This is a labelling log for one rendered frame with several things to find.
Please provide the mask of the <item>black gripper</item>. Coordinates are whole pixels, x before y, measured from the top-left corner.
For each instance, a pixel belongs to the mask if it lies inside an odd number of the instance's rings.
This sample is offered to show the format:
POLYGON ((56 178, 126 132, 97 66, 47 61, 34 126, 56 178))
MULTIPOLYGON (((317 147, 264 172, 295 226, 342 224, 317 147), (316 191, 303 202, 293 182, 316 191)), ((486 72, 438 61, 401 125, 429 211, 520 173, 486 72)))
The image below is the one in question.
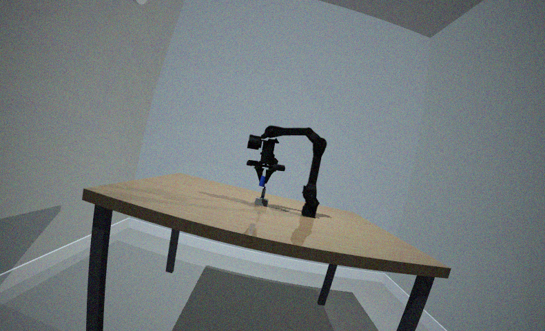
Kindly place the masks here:
POLYGON ((260 154, 261 154, 260 161, 253 161, 253 160, 248 160, 247 161, 247 166, 255 166, 259 182, 260 182, 261 176, 263 175, 263 170, 264 170, 263 167, 269 168, 268 170, 266 170, 265 183, 268 182, 268 180, 269 180, 269 178, 270 178, 270 176, 272 175, 273 172, 276 172, 277 170, 278 171, 285 171, 285 166, 284 165, 272 164, 272 160, 273 160, 273 156, 274 156, 273 152, 262 150, 262 152, 260 154))

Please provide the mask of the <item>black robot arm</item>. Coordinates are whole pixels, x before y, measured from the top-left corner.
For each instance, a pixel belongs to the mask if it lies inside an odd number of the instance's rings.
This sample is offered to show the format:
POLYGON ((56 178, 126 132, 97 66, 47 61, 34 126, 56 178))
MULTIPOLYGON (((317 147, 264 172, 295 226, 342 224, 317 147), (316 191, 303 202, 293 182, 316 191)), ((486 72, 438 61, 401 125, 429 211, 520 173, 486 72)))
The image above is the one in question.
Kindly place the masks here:
POLYGON ((277 138, 262 140, 267 137, 279 137, 282 135, 306 135, 310 142, 313 143, 313 159, 311 172, 309 176, 309 182, 307 186, 304 185, 303 197, 305 204, 302 206, 302 216, 316 218, 316 212, 318 205, 320 204, 316 198, 316 181, 318 178, 318 171, 320 167, 321 157, 327 147, 327 141, 317 135, 311 128, 283 128, 279 126, 267 126, 265 133, 260 136, 250 134, 247 148, 258 150, 261 148, 263 141, 264 151, 273 152, 275 143, 279 143, 277 138))

